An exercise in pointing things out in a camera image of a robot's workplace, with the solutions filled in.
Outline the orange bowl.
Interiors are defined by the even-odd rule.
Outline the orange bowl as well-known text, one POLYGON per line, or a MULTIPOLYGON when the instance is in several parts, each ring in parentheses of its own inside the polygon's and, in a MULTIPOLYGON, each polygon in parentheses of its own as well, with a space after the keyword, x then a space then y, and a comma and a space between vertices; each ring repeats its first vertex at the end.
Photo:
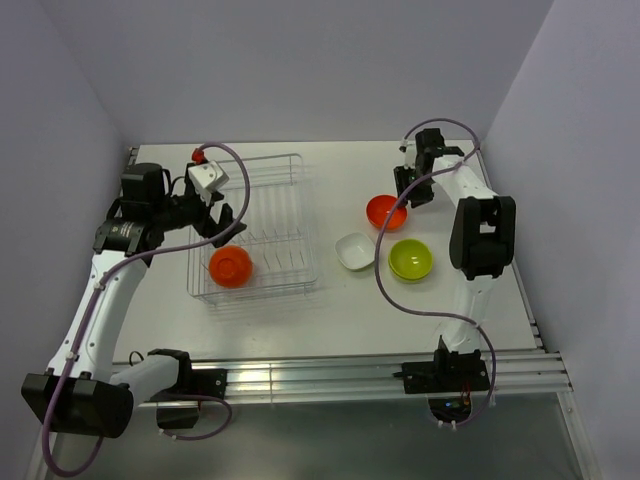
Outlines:
MULTIPOLYGON (((380 229, 386 221, 397 198, 392 195, 381 194, 372 197, 366 205, 365 213, 369 223, 376 229, 380 229)), ((390 217, 387 229, 395 231, 400 229, 408 217, 405 207, 398 207, 390 217)))
POLYGON ((253 262, 249 253, 235 245, 217 249, 208 264, 211 279, 224 288, 240 288, 253 275, 253 262))

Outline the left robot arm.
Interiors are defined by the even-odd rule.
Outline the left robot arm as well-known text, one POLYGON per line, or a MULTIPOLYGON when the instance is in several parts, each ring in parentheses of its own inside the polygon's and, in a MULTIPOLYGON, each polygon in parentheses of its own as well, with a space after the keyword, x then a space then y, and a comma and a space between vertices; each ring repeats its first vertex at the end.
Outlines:
POLYGON ((121 194, 96 232, 90 277, 71 327, 45 372, 28 374, 21 387, 45 435, 117 438, 146 401, 200 398, 184 351, 154 349, 120 373, 112 363, 131 300, 166 233, 191 227, 220 247, 244 230, 228 204, 218 220, 210 215, 224 199, 219 190, 227 180, 215 161, 190 162, 184 191, 175 195, 169 172, 159 164, 124 170, 121 194))

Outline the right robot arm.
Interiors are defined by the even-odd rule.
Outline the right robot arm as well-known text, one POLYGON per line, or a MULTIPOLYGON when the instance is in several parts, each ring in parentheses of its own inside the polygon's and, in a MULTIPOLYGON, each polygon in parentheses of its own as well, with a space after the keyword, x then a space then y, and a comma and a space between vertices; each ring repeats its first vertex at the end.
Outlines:
POLYGON ((514 257, 515 200, 490 189, 463 160, 463 151, 445 144, 438 128, 403 140, 400 151, 405 164, 394 169, 400 205, 425 205, 439 186, 456 208, 449 259, 462 279, 455 291, 456 317, 445 328, 441 344, 450 352, 471 354, 481 347, 477 327, 485 321, 494 283, 514 257))

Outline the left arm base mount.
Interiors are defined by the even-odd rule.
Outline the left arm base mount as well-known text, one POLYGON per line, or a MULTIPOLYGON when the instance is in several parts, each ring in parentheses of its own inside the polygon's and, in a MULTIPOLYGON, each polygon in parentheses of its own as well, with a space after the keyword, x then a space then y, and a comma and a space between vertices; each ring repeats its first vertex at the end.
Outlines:
POLYGON ((164 390, 161 395, 167 398, 188 395, 225 398, 227 386, 226 369, 196 369, 187 374, 180 374, 177 383, 164 390))

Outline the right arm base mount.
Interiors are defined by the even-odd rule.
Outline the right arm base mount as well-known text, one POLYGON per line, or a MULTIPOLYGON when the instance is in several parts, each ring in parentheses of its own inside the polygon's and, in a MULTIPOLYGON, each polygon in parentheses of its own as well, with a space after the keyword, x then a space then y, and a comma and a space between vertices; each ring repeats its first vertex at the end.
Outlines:
POLYGON ((404 362, 394 378, 403 381, 406 394, 488 391, 489 374, 479 350, 460 354, 438 348, 431 361, 404 362))

